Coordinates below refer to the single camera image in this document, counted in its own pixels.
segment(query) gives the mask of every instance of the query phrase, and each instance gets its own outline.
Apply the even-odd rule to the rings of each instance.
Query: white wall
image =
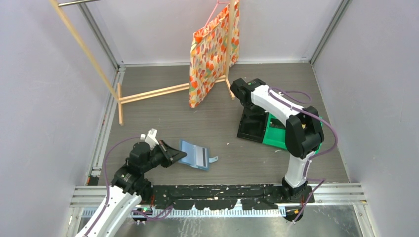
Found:
[[[417,236],[419,2],[352,1],[315,63],[351,181],[379,236]]]
[[[113,79],[78,8],[66,12]],[[108,91],[47,0],[2,2],[0,55],[0,235],[57,237]]]
[[[216,0],[104,0],[103,19],[127,64],[189,62],[192,34]],[[242,0],[239,61],[308,61],[340,0]],[[216,14],[224,7],[219,7]]]

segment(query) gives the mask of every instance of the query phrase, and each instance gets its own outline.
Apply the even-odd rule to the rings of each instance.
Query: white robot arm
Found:
[[[151,129],[144,141],[134,144],[125,164],[115,173],[109,193],[76,237],[113,237],[135,206],[151,196],[151,183],[144,173],[158,165],[167,168],[186,156],[157,140],[156,133]]]
[[[276,93],[278,99],[290,105],[288,107],[273,98],[269,88],[260,79],[249,82],[237,79],[230,87],[249,113],[257,115],[269,112],[285,125],[285,144],[290,152],[290,162],[282,183],[288,188],[290,196],[293,196],[306,186],[306,164],[319,149],[324,135],[319,121],[292,109],[298,108],[318,116],[314,107],[304,108]]]

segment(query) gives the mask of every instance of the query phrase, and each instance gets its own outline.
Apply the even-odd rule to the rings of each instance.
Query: blue plastic tool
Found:
[[[186,152],[188,155],[178,162],[187,164],[193,168],[208,170],[209,163],[218,160],[218,157],[209,158],[208,148],[200,147],[184,140],[180,140],[180,150]]]

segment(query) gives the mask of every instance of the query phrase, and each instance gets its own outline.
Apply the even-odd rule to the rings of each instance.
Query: wooden rod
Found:
[[[215,81],[215,83],[222,82],[222,81],[225,81],[225,76],[221,76],[219,79],[217,79]],[[138,101],[138,100],[144,100],[144,99],[148,99],[148,98],[151,98],[151,97],[166,95],[166,94],[170,94],[170,93],[174,93],[174,92],[178,92],[178,91],[182,91],[182,90],[188,90],[188,89],[189,89],[189,83],[180,84],[180,85],[171,86],[171,87],[166,87],[166,88],[163,88],[163,89],[158,89],[158,90],[153,90],[153,91],[149,91],[149,92],[145,92],[145,93],[140,93],[140,94],[136,94],[136,95],[122,97],[121,98],[121,104],[126,104],[126,103],[129,103],[129,102],[134,102],[134,101]]]
[[[230,73],[230,54],[231,54],[231,39],[233,38],[233,24],[234,24],[234,2],[235,0],[230,0],[230,6],[228,10],[228,38],[227,38],[227,56],[225,58],[225,83],[227,85],[228,91],[230,92],[231,99],[234,99],[234,94],[230,90],[230,81],[228,74]]]
[[[100,68],[99,64],[97,63],[96,59],[93,57],[93,54],[91,53],[91,51],[87,47],[86,43],[83,41],[79,32],[76,30],[76,27],[74,27],[73,23],[68,18],[67,14],[64,12],[64,10],[62,8],[60,8],[58,6],[57,0],[49,0],[49,2],[52,4],[55,11],[61,17],[61,20],[67,26],[68,30],[71,32],[73,37],[76,39],[77,43],[79,43],[83,52],[86,54],[87,58],[89,59],[89,61],[93,65],[93,67],[96,69],[96,72],[102,78],[102,81],[105,83],[106,87],[111,92],[112,96],[115,98],[116,101],[119,101],[118,95],[116,94],[115,90],[112,88],[111,84],[109,83],[109,80],[106,78],[105,74],[103,73],[103,71]]]
[[[118,98],[122,97],[122,90],[121,90],[121,84],[118,83]],[[122,112],[122,103],[121,100],[118,101],[118,117],[119,117],[119,125],[124,125],[124,114]]]
[[[165,88],[158,89],[158,90],[152,90],[152,91],[148,91],[148,92],[144,92],[144,93],[139,93],[139,94],[135,94],[135,95],[126,96],[126,97],[122,97],[121,100],[122,101],[131,100],[131,99],[135,99],[135,98],[138,98],[138,97],[142,97],[142,96],[146,96],[146,95],[150,95],[150,94],[155,94],[155,93],[159,93],[159,92],[164,92],[164,91],[168,91],[168,90],[174,90],[174,89],[178,89],[178,88],[185,87],[185,86],[189,88],[189,83],[170,86],[170,87],[165,87]]]

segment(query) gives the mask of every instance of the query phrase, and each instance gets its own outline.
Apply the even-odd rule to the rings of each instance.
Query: orange patterned bag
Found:
[[[234,3],[233,37],[230,67],[239,58],[239,2]],[[228,39],[228,4],[215,19],[194,33],[189,68],[189,106],[194,108],[214,86],[215,80],[224,75]]]

